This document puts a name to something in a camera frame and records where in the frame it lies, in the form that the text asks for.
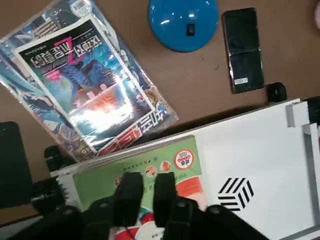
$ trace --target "green book cover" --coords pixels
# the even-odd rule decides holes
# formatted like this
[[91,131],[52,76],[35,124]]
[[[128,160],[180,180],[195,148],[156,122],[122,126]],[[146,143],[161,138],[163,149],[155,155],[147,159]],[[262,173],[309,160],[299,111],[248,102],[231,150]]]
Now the green book cover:
[[[159,173],[174,172],[178,195],[196,200],[201,209],[207,205],[194,136],[77,173],[73,178],[83,209],[113,195],[124,172],[140,172],[143,176],[140,214],[136,226],[128,229],[136,240],[160,240],[162,237],[163,229],[156,228],[152,212],[154,183]],[[119,229],[115,237],[116,240],[132,239],[125,229]]]

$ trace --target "red circle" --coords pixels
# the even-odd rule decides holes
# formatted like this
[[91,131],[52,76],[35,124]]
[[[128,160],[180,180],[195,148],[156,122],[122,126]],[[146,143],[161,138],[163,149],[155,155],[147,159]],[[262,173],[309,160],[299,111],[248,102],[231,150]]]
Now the red circle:
[[[179,166],[177,165],[177,163],[176,163],[176,157],[177,157],[177,155],[178,155],[180,152],[182,152],[182,151],[188,151],[188,152],[191,153],[191,155],[192,155],[192,162],[191,162],[190,166],[188,166],[188,167],[186,167],[186,168],[179,167]],[[192,166],[192,164],[194,164],[194,161],[195,161],[194,153],[193,153],[191,150],[189,150],[189,149],[181,149],[181,150],[177,151],[176,154],[175,154],[175,156],[174,156],[174,159],[173,159],[173,162],[174,162],[175,167],[176,167],[177,169],[180,169],[180,170],[186,170],[186,169],[190,168],[190,167]]]

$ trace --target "black cable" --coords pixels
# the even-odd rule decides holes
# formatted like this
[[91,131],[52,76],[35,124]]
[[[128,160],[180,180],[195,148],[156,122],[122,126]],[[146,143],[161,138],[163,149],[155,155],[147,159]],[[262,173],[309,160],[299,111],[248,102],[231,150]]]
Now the black cable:
[[126,224],[126,221],[123,221],[123,226],[125,228],[125,231],[126,233],[129,235],[129,237],[132,239],[132,240],[136,240],[136,238],[132,235],[132,233],[129,231],[128,227],[127,227],[128,224]]

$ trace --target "book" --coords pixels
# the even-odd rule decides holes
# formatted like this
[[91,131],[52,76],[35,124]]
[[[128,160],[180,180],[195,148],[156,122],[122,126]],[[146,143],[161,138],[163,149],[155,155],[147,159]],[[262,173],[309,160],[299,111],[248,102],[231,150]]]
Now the book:
[[155,110],[92,15],[14,54],[94,152]]
[[179,196],[197,201],[200,209],[207,206],[202,184],[202,169],[194,136],[123,156],[111,162],[85,165],[73,173],[78,201],[83,210],[96,200],[114,194],[124,172],[140,172],[143,177],[143,198],[136,226],[116,231],[116,240],[160,240],[163,228],[157,228],[152,210],[154,183],[159,173],[173,172]]

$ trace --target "sticker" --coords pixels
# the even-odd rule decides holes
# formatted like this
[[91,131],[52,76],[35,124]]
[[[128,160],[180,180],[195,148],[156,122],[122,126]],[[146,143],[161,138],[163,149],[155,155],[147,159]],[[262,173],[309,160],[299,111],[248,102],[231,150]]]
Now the sticker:
[[189,168],[194,162],[194,154],[189,149],[178,151],[174,157],[174,164],[178,169],[184,170]]
[[157,227],[154,221],[143,224],[135,235],[139,240],[161,240],[164,236],[165,229]]
[[163,161],[161,164],[160,164],[160,170],[163,171],[163,172],[170,172],[170,169],[171,169],[171,164],[170,162],[168,161]]
[[239,84],[247,84],[248,83],[248,78],[239,78],[234,80],[234,85],[239,85]]
[[92,11],[92,5],[89,0],[77,0],[70,5],[70,9],[78,18],[83,18]]
[[148,166],[145,169],[145,175],[149,178],[155,177],[157,175],[157,168],[155,166]]

